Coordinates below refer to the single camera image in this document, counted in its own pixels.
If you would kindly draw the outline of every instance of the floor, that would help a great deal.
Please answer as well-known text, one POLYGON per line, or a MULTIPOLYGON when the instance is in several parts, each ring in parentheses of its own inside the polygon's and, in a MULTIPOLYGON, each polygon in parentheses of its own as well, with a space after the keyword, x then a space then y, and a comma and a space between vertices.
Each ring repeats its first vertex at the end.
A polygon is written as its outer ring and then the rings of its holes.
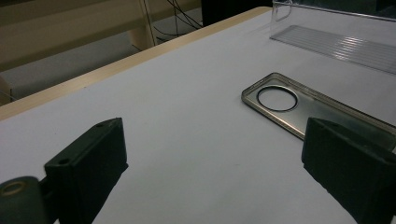
MULTIPOLYGON (((176 17, 153 23, 158 44, 202 27, 200 8, 185 12, 185 14, 179 13, 176 17)), ((131 43, 128 34, 121 33, 7 70, 0 73, 0 77, 12 88, 10 97, 15 101, 109 63, 114 63, 139 51, 140 49, 131 43)))

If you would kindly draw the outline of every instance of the wooden table edge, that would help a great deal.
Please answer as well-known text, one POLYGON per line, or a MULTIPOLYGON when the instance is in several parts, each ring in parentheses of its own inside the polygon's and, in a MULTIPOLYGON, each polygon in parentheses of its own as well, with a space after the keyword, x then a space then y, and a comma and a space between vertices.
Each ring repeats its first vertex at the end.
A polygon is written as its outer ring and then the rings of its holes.
POLYGON ((187 35, 183 35, 179 38, 168 41, 151 49, 147 49, 142 52, 136 53, 130 57, 127 57, 115 63, 111 63, 107 66, 98 68, 79 77, 70 79, 66 82, 63 82, 46 90, 37 92, 35 94, 22 98, 18 101, 15 101, 13 103, 0 106, 0 120, 11 118, 24 111, 27 111, 39 105, 43 105, 47 102, 58 99, 60 97, 66 96, 67 94, 72 93, 74 91, 81 90, 96 82, 102 81, 126 69, 134 67, 140 63, 146 62, 150 59, 163 55, 166 52, 169 52, 173 49, 177 49, 182 46, 185 46, 193 41, 199 40, 208 35, 213 35, 214 33, 230 28, 243 21, 252 19, 269 10, 271 10, 270 7, 253 8, 250 11, 241 13, 227 20, 209 25, 203 29, 197 30, 187 35))

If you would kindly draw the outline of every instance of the circular hole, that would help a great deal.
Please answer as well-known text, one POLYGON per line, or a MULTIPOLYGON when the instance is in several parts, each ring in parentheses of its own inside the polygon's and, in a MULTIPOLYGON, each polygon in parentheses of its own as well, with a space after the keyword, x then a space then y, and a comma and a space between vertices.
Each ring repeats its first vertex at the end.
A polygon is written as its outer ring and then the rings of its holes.
POLYGON ((12 194, 18 193, 21 190, 23 190, 25 185, 26 184, 24 182, 21 182, 21 181, 16 181, 16 182, 9 183, 5 187, 2 188, 1 195, 8 196, 8 195, 12 195, 12 194))
POLYGON ((65 164, 67 164, 69 162, 70 162, 69 159, 63 159, 63 160, 60 160, 58 163, 61 164, 61 165, 65 165, 65 164))
POLYGON ((258 94, 258 100, 264 107, 277 112, 290 111, 297 106, 297 95, 280 86, 263 88, 258 94))

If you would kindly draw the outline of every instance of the white tabletop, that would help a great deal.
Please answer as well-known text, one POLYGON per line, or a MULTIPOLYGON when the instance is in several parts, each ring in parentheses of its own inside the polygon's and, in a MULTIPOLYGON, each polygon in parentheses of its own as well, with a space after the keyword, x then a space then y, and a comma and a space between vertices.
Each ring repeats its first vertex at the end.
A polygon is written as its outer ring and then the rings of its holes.
POLYGON ((396 125, 396 76, 270 40, 270 17, 0 121, 0 182, 44 177, 92 125, 121 117, 130 167, 94 223, 355 223, 304 169, 303 142, 241 92, 278 72, 396 125))

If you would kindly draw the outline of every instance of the transparent plastic container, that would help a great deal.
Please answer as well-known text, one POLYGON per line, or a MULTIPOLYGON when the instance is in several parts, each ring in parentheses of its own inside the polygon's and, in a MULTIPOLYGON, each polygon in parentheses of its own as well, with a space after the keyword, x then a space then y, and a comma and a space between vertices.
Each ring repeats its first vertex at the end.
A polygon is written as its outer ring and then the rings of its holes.
POLYGON ((271 38, 396 75, 396 20, 387 17, 396 16, 392 6, 327 1, 274 1, 271 38))

